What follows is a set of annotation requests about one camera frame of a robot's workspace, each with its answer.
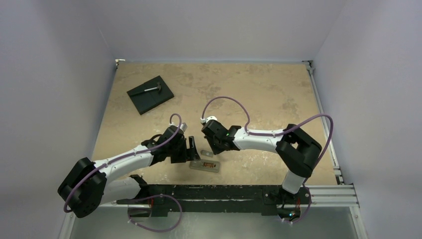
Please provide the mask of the grey remote control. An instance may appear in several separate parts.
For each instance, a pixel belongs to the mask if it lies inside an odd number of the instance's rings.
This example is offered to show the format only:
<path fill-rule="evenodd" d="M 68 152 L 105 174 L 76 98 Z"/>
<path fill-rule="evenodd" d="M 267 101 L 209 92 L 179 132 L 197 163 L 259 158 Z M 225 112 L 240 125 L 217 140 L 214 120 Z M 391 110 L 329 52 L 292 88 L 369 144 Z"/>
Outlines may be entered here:
<path fill-rule="evenodd" d="M 220 170 L 220 162 L 200 159 L 191 161 L 189 167 L 194 170 L 218 173 Z"/>

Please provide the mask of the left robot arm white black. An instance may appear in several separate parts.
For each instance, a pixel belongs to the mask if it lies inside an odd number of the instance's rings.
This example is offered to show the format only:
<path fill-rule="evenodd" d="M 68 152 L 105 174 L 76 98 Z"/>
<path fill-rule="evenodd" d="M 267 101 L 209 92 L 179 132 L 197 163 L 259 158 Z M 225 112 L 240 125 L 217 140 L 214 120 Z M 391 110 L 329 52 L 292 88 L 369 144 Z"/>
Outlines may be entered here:
<path fill-rule="evenodd" d="M 78 218 L 116 200 L 132 199 L 141 204 L 148 199 L 147 184 L 140 176 L 126 174 L 166 158 L 171 163 L 185 163 L 199 157 L 194 137 L 185 137 L 183 129 L 171 125 L 163 134 L 156 134 L 125 153 L 104 160 L 78 160 L 57 192 L 65 201 L 65 211 Z"/>

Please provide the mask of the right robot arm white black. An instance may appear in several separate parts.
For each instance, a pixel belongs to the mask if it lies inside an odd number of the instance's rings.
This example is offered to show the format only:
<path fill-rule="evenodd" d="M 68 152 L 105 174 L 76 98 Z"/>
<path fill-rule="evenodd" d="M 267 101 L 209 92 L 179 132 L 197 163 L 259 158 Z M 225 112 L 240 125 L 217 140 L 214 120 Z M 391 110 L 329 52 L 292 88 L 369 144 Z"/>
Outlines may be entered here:
<path fill-rule="evenodd" d="M 288 168 L 280 188 L 280 198 L 287 203 L 299 196 L 299 189 L 317 165 L 322 146 L 295 124 L 286 129 L 247 132 L 233 125 L 226 129 L 215 117 L 201 120 L 202 133 L 213 154 L 224 151 L 261 150 L 276 153 Z"/>

